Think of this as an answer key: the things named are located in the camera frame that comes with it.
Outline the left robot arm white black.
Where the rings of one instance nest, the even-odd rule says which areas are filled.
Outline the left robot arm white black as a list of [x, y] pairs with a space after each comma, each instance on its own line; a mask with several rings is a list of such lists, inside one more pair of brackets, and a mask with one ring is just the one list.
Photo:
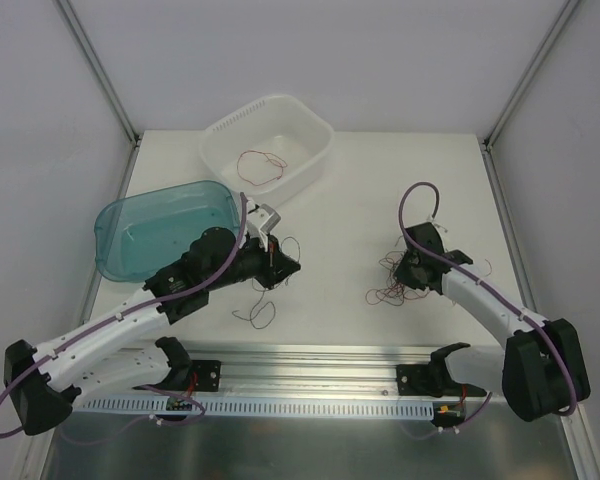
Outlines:
[[271, 290], [300, 269], [273, 235], [238, 240], [226, 228], [206, 230], [111, 313], [36, 346], [18, 340], [6, 349], [5, 391], [20, 431], [45, 433], [75, 407], [118, 390], [185, 390], [195, 363], [176, 338], [161, 337], [130, 355], [120, 349], [206, 307], [214, 290], [248, 280]]

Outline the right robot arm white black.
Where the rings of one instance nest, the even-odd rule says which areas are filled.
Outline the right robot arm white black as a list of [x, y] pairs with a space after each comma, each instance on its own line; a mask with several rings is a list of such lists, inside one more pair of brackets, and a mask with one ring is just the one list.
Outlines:
[[491, 347], [458, 342], [435, 350], [427, 364], [408, 368], [408, 389], [437, 398], [462, 386], [489, 391], [503, 396], [526, 422], [567, 415], [590, 397], [578, 333], [569, 321], [550, 321], [508, 299], [478, 275], [464, 252], [445, 250], [430, 222], [407, 228], [405, 240], [395, 281], [446, 297], [496, 341]]

